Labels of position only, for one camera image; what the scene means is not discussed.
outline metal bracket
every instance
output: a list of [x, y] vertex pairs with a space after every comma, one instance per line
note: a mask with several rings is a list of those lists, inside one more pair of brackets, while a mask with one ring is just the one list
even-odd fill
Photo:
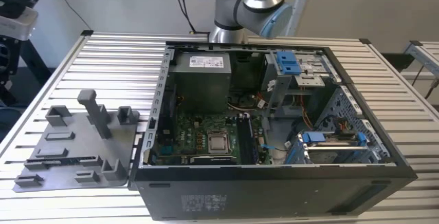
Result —
[[298, 87], [324, 87], [318, 76], [294, 76]]

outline blue plastic tab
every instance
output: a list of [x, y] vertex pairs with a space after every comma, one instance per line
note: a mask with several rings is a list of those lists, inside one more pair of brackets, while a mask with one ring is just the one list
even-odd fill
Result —
[[290, 51], [277, 51], [276, 56], [281, 74], [300, 75], [301, 68], [298, 66], [294, 54]]
[[318, 132], [309, 132], [308, 137], [309, 137], [309, 142], [310, 143], [318, 143], [318, 142], [325, 142], [326, 141], [322, 133], [318, 133]]
[[309, 140], [309, 134], [306, 134], [306, 133], [301, 134], [301, 139], [302, 139], [304, 143], [308, 143], [310, 141]]
[[364, 135], [364, 133], [357, 133], [356, 137], [357, 137], [357, 146], [365, 146], [365, 144], [368, 142], [368, 138]]

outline white label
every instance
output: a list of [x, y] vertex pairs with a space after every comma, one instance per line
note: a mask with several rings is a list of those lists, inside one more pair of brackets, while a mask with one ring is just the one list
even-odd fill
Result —
[[260, 100], [258, 103], [257, 103], [257, 107], [258, 108], [262, 108], [264, 105], [265, 105], [265, 101], [264, 100]]
[[189, 67], [224, 68], [222, 57], [192, 56]]

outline aluminum workbench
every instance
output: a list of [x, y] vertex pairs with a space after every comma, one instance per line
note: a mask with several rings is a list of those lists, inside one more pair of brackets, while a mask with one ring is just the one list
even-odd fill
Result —
[[[46, 121], [46, 109], [66, 105], [82, 111], [75, 97], [93, 88], [108, 110], [140, 111], [137, 136], [145, 130], [165, 41], [204, 41], [204, 35], [93, 33], [79, 36], [29, 108], [0, 144], [0, 220], [11, 223], [149, 223], [137, 192], [125, 187], [14, 193], [22, 169]], [[439, 223], [439, 114], [370, 44], [360, 40], [249, 37], [252, 44], [330, 47], [418, 179], [358, 217], [317, 223]], [[310, 222], [306, 219], [214, 220], [208, 223]]]
[[439, 78], [439, 42], [410, 41], [404, 53], [410, 54]]

